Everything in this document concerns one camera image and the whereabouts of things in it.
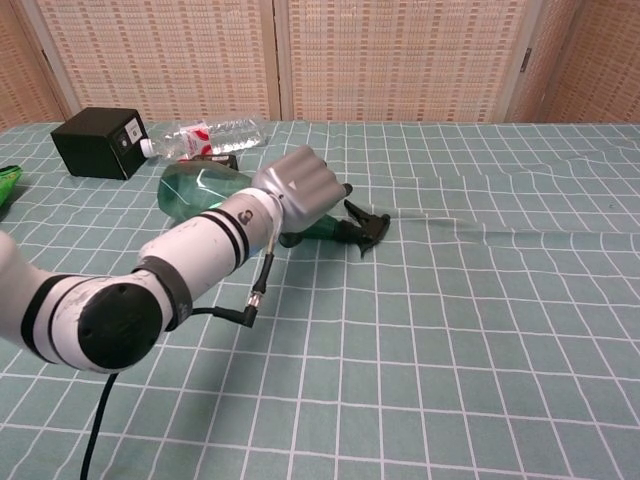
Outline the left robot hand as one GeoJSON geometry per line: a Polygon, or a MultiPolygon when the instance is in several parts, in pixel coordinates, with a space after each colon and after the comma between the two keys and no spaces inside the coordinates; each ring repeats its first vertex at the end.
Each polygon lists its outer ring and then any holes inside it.
{"type": "Polygon", "coordinates": [[[280,202],[283,210],[279,242],[292,248],[304,239],[336,240],[344,229],[329,211],[353,187],[340,181],[313,149],[303,145],[259,169],[251,186],[280,202]]]}

